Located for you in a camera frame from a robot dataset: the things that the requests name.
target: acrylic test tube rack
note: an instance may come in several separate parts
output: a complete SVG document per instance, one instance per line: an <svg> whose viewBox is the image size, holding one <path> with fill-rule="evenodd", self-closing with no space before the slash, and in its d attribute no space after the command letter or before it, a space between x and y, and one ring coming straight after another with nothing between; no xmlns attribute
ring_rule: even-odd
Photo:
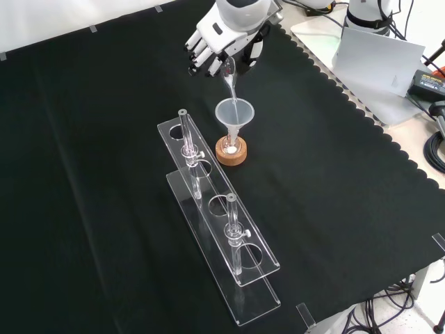
<svg viewBox="0 0 445 334"><path fill-rule="evenodd" d="M266 276L280 268L187 111L158 125L178 170L167 181L235 322L280 306Z"/></svg>

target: floor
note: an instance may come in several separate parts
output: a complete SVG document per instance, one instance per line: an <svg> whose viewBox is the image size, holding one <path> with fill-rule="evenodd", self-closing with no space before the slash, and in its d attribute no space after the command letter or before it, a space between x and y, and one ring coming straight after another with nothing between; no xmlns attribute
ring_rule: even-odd
<svg viewBox="0 0 445 334"><path fill-rule="evenodd" d="M444 274L444 261L432 264L429 280L438 280ZM403 304L406 297L395 296L394 300ZM363 304L356 308L356 315L360 321L364 320ZM378 323L394 316L398 309L388 298L377 299L374 302L375 319ZM382 334L429 334L434 333L432 328L437 324L445 311L445 280L436 284L428 284L414 308L404 311L393 321L381 328ZM332 329L331 334L341 334L346 321Z"/></svg>

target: table leg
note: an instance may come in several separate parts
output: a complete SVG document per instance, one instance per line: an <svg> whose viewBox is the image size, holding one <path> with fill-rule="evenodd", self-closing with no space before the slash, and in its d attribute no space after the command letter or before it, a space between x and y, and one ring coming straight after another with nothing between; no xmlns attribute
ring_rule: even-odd
<svg viewBox="0 0 445 334"><path fill-rule="evenodd" d="M419 299L423 288L430 284L430 270L431 266L423 268L416 272L416 278L412 283L412 296L414 299Z"/></svg>

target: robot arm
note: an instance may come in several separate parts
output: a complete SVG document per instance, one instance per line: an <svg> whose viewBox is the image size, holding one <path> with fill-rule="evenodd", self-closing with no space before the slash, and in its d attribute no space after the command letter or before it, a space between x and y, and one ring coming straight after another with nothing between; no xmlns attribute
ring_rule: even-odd
<svg viewBox="0 0 445 334"><path fill-rule="evenodd" d="M268 32L264 23L281 21L281 9L275 0L216 0L184 47L191 54L189 73L198 73L212 58L206 75L214 77L225 59L236 54L252 67Z"/></svg>

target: table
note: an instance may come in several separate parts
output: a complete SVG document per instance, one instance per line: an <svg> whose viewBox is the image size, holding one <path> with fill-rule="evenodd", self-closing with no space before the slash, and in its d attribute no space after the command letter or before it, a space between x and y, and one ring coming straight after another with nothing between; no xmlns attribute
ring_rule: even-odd
<svg viewBox="0 0 445 334"><path fill-rule="evenodd" d="M440 33L426 33L426 29L431 29L434 31L434 28L430 25L426 26L424 24L425 20L422 18L425 18L425 16L428 15L428 9L434 10L434 8L437 8L438 6L443 6L443 4L437 3L436 1L426 1L425 3L423 3L422 8L414 7L412 18L410 20L410 28L408 30L407 36L412 42L417 42L419 44L425 45L427 55L432 54L436 50L436 48L438 48L438 45L440 45L440 41L443 36L441 37ZM307 52L309 57L314 61L315 65L321 69L321 72L325 73L327 76L329 76L329 78L336 81L337 78L331 72L331 58L329 56L325 56L325 53L323 51L324 46L320 45L317 41L311 41L309 35L306 38L306 40L309 41L309 46L305 45L304 42L302 42L297 36L292 33L291 27L301 22L308 22L304 29L305 33L310 34L311 31L313 31L317 34L326 33L327 35L332 34L335 36L340 36L341 31L338 26L327 19L324 20L322 17L316 18L316 21L314 21L314 18L306 17L299 8L294 8L287 3L283 3L283 10L284 20L282 21L281 25L286 31L286 34L291 36L292 40L297 42L298 46L302 47ZM409 10L409 6L407 7L406 1L404 1L403 3L402 10L403 12L405 12L405 14L402 13L402 15L400 16L395 16L396 23L398 23L399 27L403 26L402 22L405 22L406 14ZM340 22L343 21L341 17L336 18ZM444 61L445 56L442 55L437 59L437 64L439 66L442 66L444 64ZM342 86L340 82L337 82L337 85L339 87ZM357 108L360 108L361 110L363 110L363 112L365 112L366 117L373 119L372 113L369 112L369 110L366 108L366 105L359 101L355 95L351 94L350 90L344 90L343 93L347 94L348 99L354 102L357 105ZM378 121L374 120L374 122L376 125L380 125ZM441 189L445 189L444 175L432 168L423 157L424 143L438 130L436 125L431 122L428 116L420 114L417 117L408 120L398 126L383 127L383 129L386 134L392 137L392 140L394 142L400 145L400 148L402 150L408 153L409 158L417 163L419 169L424 170L429 178L438 183ZM441 152L439 151L439 154L441 155L442 159L445 158L445 150L442 150ZM430 267L427 266L426 268L416 273L416 280L414 281L413 286L413 295L416 299L421 296L422 287L430 281L428 276L429 270ZM332 327L338 326L338 324L347 317L348 313L354 307L355 305L352 305L343 312L340 312L337 315L334 315L328 319L319 322L315 328L312 328L310 330L310 333L330 333L330 329Z"/></svg>
<svg viewBox="0 0 445 334"><path fill-rule="evenodd" d="M180 51L212 3L170 3L0 63L0 211L15 274L5 326L302 333L297 304L320 321L441 256L430 236L445 232L443 193L272 28L238 81L255 145L225 171L280 261L270 283L282 306L236 327L168 189L174 166L156 130L186 108L208 143L224 134L213 114L223 83L190 78Z"/></svg>

